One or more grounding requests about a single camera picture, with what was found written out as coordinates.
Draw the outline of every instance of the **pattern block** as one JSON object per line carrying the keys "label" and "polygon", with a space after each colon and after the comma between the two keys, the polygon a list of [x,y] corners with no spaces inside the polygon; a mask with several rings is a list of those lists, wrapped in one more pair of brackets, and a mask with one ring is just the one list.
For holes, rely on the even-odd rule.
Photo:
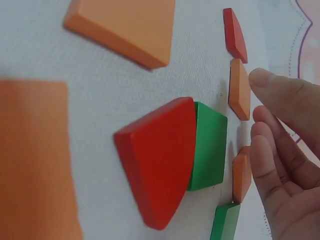
{"label": "pattern block", "polygon": [[229,53],[236,59],[248,63],[247,48],[240,24],[232,8],[223,10],[225,43]]}
{"label": "pattern block", "polygon": [[187,190],[193,168],[193,99],[174,99],[116,132],[114,142],[145,224],[164,229]]}
{"label": "pattern block", "polygon": [[236,233],[240,205],[218,206],[215,211],[210,240],[233,240]]}
{"label": "pattern block", "polygon": [[247,71],[240,59],[231,61],[229,106],[241,121],[250,119],[251,88]]}
{"label": "pattern block", "polygon": [[195,191],[224,180],[228,119],[221,113],[195,103],[196,145],[188,190]]}
{"label": "pattern block", "polygon": [[233,201],[238,204],[243,202],[252,181],[249,150],[249,146],[243,147],[232,163]]}
{"label": "pattern block", "polygon": [[0,80],[0,239],[82,240],[65,82]]}
{"label": "pattern block", "polygon": [[175,0],[72,0],[64,26],[149,69],[170,62]]}

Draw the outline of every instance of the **orange square block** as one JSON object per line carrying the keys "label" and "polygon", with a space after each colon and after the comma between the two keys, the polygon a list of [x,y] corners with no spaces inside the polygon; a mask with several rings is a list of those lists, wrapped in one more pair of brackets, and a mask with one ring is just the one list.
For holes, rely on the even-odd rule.
{"label": "orange square block", "polygon": [[146,225],[164,229],[189,184],[196,148],[196,109],[180,97],[114,134],[114,142]]}
{"label": "orange square block", "polygon": [[175,0],[72,0],[64,26],[149,69],[170,62]]}
{"label": "orange square block", "polygon": [[250,119],[251,88],[249,76],[240,59],[231,61],[229,106],[241,121]]}
{"label": "orange square block", "polygon": [[0,239],[81,240],[64,82],[0,80]]}
{"label": "orange square block", "polygon": [[249,146],[243,147],[232,163],[233,201],[238,204],[243,202],[252,181],[249,151]]}

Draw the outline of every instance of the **white textured background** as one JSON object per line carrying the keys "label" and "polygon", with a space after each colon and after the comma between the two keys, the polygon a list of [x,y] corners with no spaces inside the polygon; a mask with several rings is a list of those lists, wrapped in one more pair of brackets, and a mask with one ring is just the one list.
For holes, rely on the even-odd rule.
{"label": "white textured background", "polygon": [[[250,72],[268,67],[256,1],[176,0],[171,62],[154,71],[64,30],[69,3],[0,1],[0,74],[68,82],[72,173],[85,239],[208,240],[216,206],[231,200],[230,163],[249,143],[252,124],[240,123],[227,104],[232,57],[223,8],[232,7],[239,19]],[[186,193],[169,226],[155,231],[141,220],[112,134],[180,96],[192,96],[228,117],[225,178],[214,189]],[[257,104],[252,97],[252,106]],[[252,185],[235,239],[267,239],[263,231],[263,209]]]}

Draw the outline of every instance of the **green wooden block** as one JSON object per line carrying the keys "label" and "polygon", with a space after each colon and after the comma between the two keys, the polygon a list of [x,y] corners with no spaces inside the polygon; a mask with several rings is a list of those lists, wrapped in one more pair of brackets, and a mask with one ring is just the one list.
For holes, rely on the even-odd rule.
{"label": "green wooden block", "polygon": [[236,233],[240,204],[218,206],[215,211],[210,240],[233,240]]}
{"label": "green wooden block", "polygon": [[196,144],[188,191],[204,189],[224,180],[228,119],[195,102]]}

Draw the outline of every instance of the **red curved block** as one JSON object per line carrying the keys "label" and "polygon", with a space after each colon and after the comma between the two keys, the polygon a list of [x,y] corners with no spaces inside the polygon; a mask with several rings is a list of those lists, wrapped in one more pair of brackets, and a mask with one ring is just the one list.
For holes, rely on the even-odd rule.
{"label": "red curved block", "polygon": [[122,166],[146,225],[164,229],[191,177],[196,110],[191,97],[177,98],[114,134]]}
{"label": "red curved block", "polygon": [[229,53],[242,63],[248,63],[247,48],[238,19],[232,8],[223,10],[225,43]]}

